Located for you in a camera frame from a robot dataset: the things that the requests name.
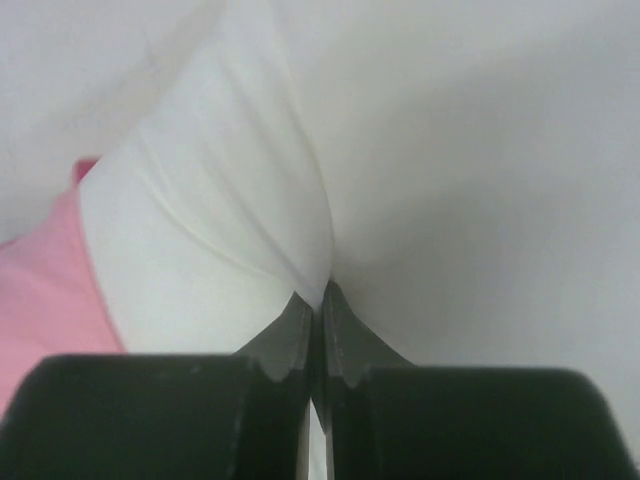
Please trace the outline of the pink pillowcase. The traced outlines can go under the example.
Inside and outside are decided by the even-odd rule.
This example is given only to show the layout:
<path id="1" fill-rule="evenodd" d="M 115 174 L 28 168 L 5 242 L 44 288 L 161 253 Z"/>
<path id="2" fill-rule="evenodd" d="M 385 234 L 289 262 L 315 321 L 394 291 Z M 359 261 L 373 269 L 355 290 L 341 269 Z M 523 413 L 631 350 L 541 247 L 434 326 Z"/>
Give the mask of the pink pillowcase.
<path id="1" fill-rule="evenodd" d="M 78 186 L 97 160 L 72 169 L 45 221 L 1 245 L 1 410 L 44 358 L 123 353 L 89 259 Z"/>

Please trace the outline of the white pillow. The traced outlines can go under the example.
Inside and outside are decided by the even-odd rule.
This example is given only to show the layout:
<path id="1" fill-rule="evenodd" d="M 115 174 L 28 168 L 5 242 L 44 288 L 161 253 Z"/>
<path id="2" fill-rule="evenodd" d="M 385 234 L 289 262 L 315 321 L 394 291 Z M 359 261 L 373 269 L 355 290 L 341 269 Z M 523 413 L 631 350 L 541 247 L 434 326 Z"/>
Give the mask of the white pillow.
<path id="1" fill-rule="evenodd" d="M 417 363 L 639 373 L 635 1 L 5 1 L 1 211 L 75 163 L 129 352 L 329 281 Z"/>

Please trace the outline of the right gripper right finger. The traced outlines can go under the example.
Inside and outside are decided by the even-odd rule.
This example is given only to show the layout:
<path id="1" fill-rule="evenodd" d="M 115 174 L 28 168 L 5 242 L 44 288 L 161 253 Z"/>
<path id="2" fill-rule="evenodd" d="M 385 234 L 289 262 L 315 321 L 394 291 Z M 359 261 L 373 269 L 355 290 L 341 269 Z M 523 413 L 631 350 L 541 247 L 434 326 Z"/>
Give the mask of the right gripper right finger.
<path id="1" fill-rule="evenodd" d="M 570 370 L 418 366 L 330 283 L 319 415 L 332 479 L 635 479 L 603 395 Z"/>

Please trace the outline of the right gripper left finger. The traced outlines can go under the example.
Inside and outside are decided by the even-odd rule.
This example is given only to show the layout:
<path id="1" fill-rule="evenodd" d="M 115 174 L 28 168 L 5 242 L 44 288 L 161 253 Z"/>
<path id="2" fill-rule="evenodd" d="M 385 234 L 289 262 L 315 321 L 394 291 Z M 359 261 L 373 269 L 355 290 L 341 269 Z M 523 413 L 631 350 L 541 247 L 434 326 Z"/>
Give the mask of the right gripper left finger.
<path id="1" fill-rule="evenodd" d="M 1 422 L 5 479 L 304 479 L 312 309 L 232 355 L 59 355 Z"/>

